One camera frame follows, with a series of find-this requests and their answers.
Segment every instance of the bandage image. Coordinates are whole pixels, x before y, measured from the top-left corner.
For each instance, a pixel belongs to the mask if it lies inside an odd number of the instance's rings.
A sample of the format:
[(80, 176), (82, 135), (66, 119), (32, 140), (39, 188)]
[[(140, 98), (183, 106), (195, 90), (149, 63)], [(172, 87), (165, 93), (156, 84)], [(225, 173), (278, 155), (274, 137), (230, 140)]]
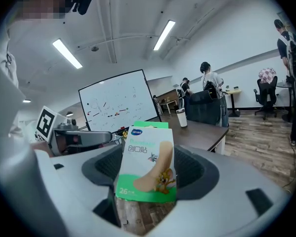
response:
[(157, 177), (160, 173), (166, 171), (171, 164), (173, 155), (173, 146), (170, 141), (160, 142), (159, 157), (155, 166), (143, 177), (133, 182), (134, 187), (142, 192), (152, 191), (157, 185)]

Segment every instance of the chair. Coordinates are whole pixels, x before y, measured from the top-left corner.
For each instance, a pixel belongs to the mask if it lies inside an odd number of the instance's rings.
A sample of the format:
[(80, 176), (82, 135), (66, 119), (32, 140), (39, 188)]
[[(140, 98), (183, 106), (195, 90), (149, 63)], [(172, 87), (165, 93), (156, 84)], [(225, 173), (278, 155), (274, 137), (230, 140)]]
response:
[(254, 93), (256, 95), (256, 101), (263, 105), (258, 111), (255, 112), (255, 115), (259, 112), (264, 112), (263, 120), (266, 119), (266, 113), (274, 114), (274, 117), (277, 116), (276, 112), (274, 112), (273, 105), (276, 103), (276, 84), (277, 77), (274, 77), (271, 83), (261, 83), (261, 79), (257, 81), (260, 95), (257, 95), (257, 90), (254, 89)]
[(221, 121), (221, 101), (212, 99), (209, 91), (204, 90), (191, 95), (187, 120), (217, 125)]

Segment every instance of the black bag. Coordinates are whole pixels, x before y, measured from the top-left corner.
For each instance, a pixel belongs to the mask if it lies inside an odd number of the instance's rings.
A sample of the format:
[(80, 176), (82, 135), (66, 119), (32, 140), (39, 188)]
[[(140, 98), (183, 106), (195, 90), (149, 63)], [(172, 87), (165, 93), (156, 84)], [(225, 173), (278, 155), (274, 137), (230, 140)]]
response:
[(216, 88), (214, 86), (214, 84), (211, 81), (207, 81), (204, 90), (208, 90), (209, 94), (211, 96), (212, 99), (217, 99), (218, 98), (218, 94), (216, 91)]

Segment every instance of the whiteboard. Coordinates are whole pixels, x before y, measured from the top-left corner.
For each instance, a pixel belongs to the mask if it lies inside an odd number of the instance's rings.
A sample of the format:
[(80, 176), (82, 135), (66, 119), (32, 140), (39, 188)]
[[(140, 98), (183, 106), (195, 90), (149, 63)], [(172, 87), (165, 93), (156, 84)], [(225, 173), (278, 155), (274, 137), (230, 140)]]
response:
[(143, 70), (89, 85), (79, 96), (91, 131), (116, 132), (158, 117)]

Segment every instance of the wooden desk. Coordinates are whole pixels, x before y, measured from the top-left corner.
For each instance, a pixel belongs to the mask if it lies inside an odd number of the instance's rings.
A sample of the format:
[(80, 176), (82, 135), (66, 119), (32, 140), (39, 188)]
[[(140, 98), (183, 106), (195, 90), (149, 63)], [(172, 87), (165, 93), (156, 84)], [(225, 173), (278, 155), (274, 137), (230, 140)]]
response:
[(171, 114), (171, 112), (170, 112), (170, 108), (169, 108), (169, 104), (171, 104), (171, 103), (173, 103), (173, 102), (176, 102), (176, 105), (178, 105), (176, 100), (173, 100), (173, 101), (170, 101), (170, 102), (166, 102), (166, 103), (161, 103), (160, 105), (167, 105), (167, 107), (168, 107), (168, 111), (169, 111), (169, 114)]
[(231, 105), (232, 105), (232, 112), (229, 113), (229, 117), (239, 117), (240, 116), (240, 112), (235, 110), (235, 102), (233, 100), (233, 94), (239, 94), (241, 92), (241, 89), (234, 89), (234, 90), (229, 90), (226, 91), (226, 93), (228, 93), (228, 95), (230, 95), (231, 97)]
[(163, 122), (169, 123), (172, 129), (173, 141), (176, 145), (189, 146), (211, 151), (217, 146), (216, 152), (224, 154), (225, 136), (228, 128), (187, 121), (187, 127), (181, 127), (176, 115), (161, 117)]

